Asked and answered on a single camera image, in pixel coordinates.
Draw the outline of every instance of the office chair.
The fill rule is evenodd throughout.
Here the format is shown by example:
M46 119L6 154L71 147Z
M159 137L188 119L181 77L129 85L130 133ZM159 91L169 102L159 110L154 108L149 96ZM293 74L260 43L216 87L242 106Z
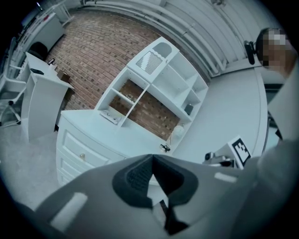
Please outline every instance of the office chair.
M10 67L18 70L23 70L23 68L21 67L11 65L12 54L15 46L15 37L13 37L10 43L8 58L6 60L4 72L0 77L0 105L4 105L4 109L0 113L0 126L2 126L2 118L7 110L10 110L15 115L15 117L17 118L16 123L21 123L21 117L15 111L13 105L20 99L22 94L25 92L27 83L21 80L16 80L15 78L9 78Z

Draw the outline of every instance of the white table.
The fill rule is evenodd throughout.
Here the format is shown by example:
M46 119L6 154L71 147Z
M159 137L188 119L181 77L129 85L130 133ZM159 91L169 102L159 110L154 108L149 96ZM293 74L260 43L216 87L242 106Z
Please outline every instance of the white table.
M215 77L198 115L173 157L202 163L240 135L252 156L260 156L267 132L268 108L260 73L242 70Z
M21 125L29 140L54 131L58 111L68 88L48 64L26 53L24 75L28 76L21 112ZM41 70L44 75L33 73L30 68Z

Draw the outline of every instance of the person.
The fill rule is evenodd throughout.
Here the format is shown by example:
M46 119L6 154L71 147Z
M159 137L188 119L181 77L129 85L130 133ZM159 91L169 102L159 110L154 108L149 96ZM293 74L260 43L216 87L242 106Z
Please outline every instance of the person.
M265 28L256 40L256 56L262 66L288 78L297 61L293 48L284 30Z
M265 28L256 39L256 56L261 65L281 74L286 82L268 104L283 140L299 138L298 54L283 30Z

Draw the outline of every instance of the white shelf unit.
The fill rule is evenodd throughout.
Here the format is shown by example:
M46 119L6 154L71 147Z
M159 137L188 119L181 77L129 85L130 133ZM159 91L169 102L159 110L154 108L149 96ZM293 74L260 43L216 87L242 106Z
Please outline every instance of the white shelf unit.
M122 86L128 81L134 82L136 85L138 85L140 88L143 89L142 93L139 95L139 97L136 99L136 101L130 100L127 96L123 95L120 90ZM121 121L117 124L117 129L124 126L125 122L128 119L128 116L133 111L134 107L137 105L141 97L144 95L144 93L147 91L149 87L149 83L143 80L140 76L138 76L136 73L134 73L131 69L125 67L119 75L116 77L116 79L110 84L108 89L105 91L105 95L101 98L99 103L96 106L97 110L108 110L111 112L112 115L115 115L117 117L121 117ZM112 108L109 104L113 101L115 96L119 96L121 99L125 100L129 105L131 105L128 113L126 115L123 115L122 113L118 112L114 108Z
M135 102L120 92L128 79L143 89ZM180 119L178 124L183 125L185 135L199 112L207 90L207 84L192 64L175 46L161 37L127 64L106 90L96 109L108 109L114 115L121 116L122 120L116 127L119 130L132 124L128 116L147 91ZM126 115L120 114L109 106L116 95L129 103L130 109ZM190 115L185 112L185 107L189 104L193 106ZM171 153L183 137L171 143Z

